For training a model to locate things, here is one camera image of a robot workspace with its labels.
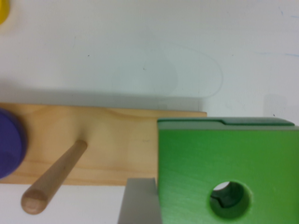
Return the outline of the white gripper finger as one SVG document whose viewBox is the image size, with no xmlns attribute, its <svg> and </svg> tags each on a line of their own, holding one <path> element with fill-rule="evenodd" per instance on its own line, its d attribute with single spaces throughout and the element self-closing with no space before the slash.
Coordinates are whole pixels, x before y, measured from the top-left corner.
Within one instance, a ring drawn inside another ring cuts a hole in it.
<svg viewBox="0 0 299 224">
<path fill-rule="evenodd" d="M 118 224 L 163 224 L 154 178 L 128 178 Z"/>
</svg>

